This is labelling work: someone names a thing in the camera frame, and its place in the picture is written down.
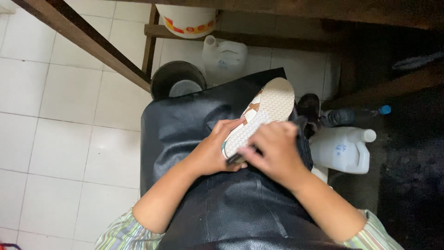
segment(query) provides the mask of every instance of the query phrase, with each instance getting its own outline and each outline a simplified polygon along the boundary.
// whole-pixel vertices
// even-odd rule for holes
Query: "white tile floor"
[[[66,1],[142,65],[149,4]],[[219,27],[242,18],[227,13]],[[279,27],[270,16],[247,17],[255,18]],[[263,32],[253,24],[235,29]],[[153,73],[172,60],[203,69],[201,49],[202,42],[158,39]],[[249,48],[245,74],[277,67],[297,97],[326,100],[337,89],[339,65],[330,54]],[[23,250],[92,250],[139,198],[140,115],[150,101],[23,9],[0,15],[0,240]]]

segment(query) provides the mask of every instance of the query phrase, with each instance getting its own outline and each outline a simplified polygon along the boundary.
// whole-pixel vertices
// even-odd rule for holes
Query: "person's right hand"
[[[297,127],[292,122],[262,124],[249,139],[263,156],[253,148],[239,148],[240,153],[250,164],[258,168],[272,180],[290,191],[295,184],[310,174],[296,150]]]

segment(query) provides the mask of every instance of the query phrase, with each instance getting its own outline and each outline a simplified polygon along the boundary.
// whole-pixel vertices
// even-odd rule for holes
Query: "forearm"
[[[146,229],[163,234],[180,201],[198,176],[188,163],[179,162],[168,170],[134,205],[133,215]]]
[[[343,242],[364,228],[366,219],[357,209],[314,174],[304,175],[289,189],[330,238]]]

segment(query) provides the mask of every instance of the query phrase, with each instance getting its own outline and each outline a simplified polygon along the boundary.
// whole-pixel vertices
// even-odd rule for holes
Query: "bucket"
[[[173,34],[194,39],[210,34],[216,26],[216,9],[156,4],[165,27]]]
[[[196,66],[185,61],[172,61],[162,65],[151,80],[151,96],[155,101],[205,89],[205,77]]]

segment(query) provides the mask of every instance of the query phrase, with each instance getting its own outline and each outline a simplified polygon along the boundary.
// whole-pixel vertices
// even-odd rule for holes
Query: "person's left hand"
[[[197,177],[211,175],[221,171],[236,172],[241,168],[246,168],[246,163],[234,163],[230,166],[225,164],[222,155],[222,143],[231,130],[244,122],[244,117],[236,120],[219,120],[211,131],[211,134],[203,139],[199,145],[182,160],[192,173]]]

